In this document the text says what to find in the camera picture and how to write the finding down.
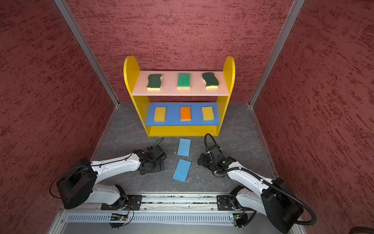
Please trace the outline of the yellow sponge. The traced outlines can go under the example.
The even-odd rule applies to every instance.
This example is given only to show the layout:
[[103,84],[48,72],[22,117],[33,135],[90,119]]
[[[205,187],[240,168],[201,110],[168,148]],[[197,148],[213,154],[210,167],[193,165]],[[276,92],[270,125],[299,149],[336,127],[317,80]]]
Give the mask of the yellow sponge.
[[156,107],[155,112],[154,112],[154,121],[155,122],[164,122],[166,120],[166,112],[167,108],[166,107]]
[[202,114],[204,121],[213,121],[215,119],[212,106],[202,107]]

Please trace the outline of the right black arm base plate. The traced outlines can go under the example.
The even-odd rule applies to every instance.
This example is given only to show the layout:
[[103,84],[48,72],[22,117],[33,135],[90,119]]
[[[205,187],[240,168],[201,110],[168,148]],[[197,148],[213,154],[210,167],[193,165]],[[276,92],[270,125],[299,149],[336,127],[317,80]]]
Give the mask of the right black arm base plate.
[[218,195],[216,199],[219,211],[241,211],[243,209],[234,196]]

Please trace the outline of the orange sponge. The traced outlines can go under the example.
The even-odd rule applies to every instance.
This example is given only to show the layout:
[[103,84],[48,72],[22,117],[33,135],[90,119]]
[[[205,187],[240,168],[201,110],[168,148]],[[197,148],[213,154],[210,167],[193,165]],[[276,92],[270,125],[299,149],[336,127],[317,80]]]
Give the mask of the orange sponge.
[[180,120],[191,121],[191,107],[190,106],[180,107]]

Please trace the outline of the dark green wavy sponge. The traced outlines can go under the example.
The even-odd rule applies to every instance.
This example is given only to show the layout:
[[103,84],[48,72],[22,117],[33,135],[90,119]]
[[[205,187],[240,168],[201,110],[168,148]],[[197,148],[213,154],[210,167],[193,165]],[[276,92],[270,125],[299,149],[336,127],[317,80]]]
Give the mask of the dark green wavy sponge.
[[162,74],[148,75],[148,91],[160,91],[162,86]]
[[219,81],[212,72],[205,72],[202,74],[206,89],[217,89],[219,87]]

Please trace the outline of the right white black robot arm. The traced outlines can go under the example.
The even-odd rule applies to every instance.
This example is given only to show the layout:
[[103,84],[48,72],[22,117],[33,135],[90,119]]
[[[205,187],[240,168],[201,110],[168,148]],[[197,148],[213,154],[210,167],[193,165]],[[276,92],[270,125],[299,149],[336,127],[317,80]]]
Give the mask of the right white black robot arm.
[[197,161],[213,173],[241,183],[229,194],[230,206],[250,208],[267,216],[270,223],[283,234],[288,233],[304,212],[301,202],[280,178],[271,180],[242,166],[232,157],[224,157],[220,148],[211,146]]

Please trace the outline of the bright green rectangular sponge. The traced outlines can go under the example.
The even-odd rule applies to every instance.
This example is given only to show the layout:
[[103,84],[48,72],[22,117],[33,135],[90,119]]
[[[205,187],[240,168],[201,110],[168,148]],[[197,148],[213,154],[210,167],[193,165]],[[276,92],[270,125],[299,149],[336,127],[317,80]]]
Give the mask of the bright green rectangular sponge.
[[177,89],[190,89],[191,87],[191,75],[190,73],[179,73],[177,81]]

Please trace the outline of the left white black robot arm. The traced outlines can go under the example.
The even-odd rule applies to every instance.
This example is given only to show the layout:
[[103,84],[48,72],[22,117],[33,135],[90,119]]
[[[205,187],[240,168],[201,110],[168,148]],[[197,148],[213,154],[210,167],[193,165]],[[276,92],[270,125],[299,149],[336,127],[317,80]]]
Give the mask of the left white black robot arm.
[[104,211],[137,210],[137,202],[120,185],[104,185],[101,181],[127,172],[138,171],[141,175],[160,172],[166,157],[164,150],[155,145],[110,160],[79,159],[56,179],[58,198],[66,210],[86,203],[101,204]]

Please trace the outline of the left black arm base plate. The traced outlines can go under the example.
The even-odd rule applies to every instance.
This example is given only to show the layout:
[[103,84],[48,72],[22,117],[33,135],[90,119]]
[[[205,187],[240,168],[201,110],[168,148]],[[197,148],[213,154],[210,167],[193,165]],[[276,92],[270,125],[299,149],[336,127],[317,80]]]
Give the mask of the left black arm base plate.
[[142,195],[125,195],[121,196],[114,204],[108,205],[103,203],[101,210],[103,211],[138,211],[142,202]]

